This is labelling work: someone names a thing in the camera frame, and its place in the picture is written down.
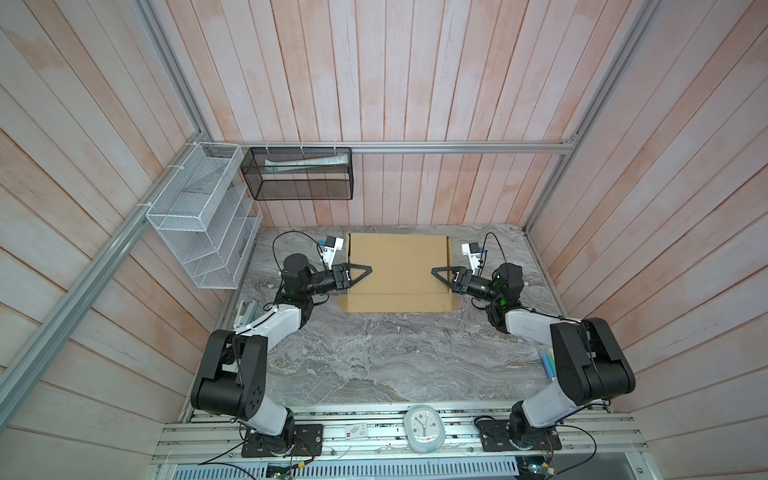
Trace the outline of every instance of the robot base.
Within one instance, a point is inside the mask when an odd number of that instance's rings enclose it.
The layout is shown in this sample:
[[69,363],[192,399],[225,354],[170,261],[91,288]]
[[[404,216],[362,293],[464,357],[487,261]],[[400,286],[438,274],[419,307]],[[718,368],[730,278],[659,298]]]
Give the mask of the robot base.
[[[274,455],[272,451],[290,451],[290,445],[276,445],[276,442],[280,443],[280,439],[260,433],[251,433],[249,430],[245,435],[241,455],[243,458],[275,457],[282,455]],[[319,457],[323,450],[323,426],[321,424],[295,425],[293,427],[293,444],[295,445],[295,456],[305,456],[306,453],[309,453],[312,457]]]
[[[518,447],[509,437],[509,420],[491,420],[483,419],[481,421],[483,432],[480,433],[480,443],[482,443],[483,452],[513,452],[524,450]],[[552,435],[554,427],[550,429],[541,429],[536,435],[529,435],[525,441],[533,445],[533,450],[549,450],[550,444],[552,450],[561,450],[563,445],[560,443],[560,437]]]

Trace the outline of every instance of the black mounting plate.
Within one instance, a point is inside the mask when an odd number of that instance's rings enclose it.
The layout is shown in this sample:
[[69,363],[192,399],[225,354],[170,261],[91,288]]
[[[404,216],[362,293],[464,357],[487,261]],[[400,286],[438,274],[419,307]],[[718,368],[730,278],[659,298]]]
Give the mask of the black mounting plate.
[[[509,439],[507,430],[509,420],[483,419],[480,422],[482,422],[483,430],[491,434],[486,435],[485,438],[483,438],[483,433],[479,434],[483,452],[513,452],[521,450]],[[551,431],[557,433],[554,427],[551,427]],[[548,451],[550,444],[552,450],[561,450],[563,448],[559,436],[551,435],[544,430],[542,430],[541,435],[528,437],[525,441],[534,445],[533,450]]]
[[[293,444],[296,446],[295,456],[306,456],[304,449],[312,457],[319,457],[323,450],[323,426],[321,424],[296,425],[293,427]],[[274,444],[274,437],[250,433],[245,435],[243,443],[243,458],[274,457],[268,445]]]

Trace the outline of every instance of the black mesh basket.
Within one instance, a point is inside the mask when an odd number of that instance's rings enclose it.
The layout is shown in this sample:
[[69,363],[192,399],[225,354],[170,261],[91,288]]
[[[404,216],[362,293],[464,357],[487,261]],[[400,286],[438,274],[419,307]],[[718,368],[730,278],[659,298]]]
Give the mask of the black mesh basket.
[[[344,154],[346,163],[329,160]],[[252,147],[240,169],[255,200],[352,200],[349,148]]]

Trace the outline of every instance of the clock face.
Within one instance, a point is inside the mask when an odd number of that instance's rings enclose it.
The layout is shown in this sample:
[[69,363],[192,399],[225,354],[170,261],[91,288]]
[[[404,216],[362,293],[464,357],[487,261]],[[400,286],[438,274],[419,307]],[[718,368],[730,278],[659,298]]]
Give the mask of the clock face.
[[411,414],[409,428],[415,441],[434,442],[442,432],[442,420],[428,409],[416,410]]

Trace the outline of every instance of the sticker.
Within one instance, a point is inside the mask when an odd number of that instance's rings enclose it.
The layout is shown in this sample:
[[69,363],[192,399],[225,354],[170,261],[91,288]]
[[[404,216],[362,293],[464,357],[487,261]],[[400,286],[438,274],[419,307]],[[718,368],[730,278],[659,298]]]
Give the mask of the sticker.
[[361,439],[368,436],[368,425],[366,423],[356,423],[344,428],[348,439]]

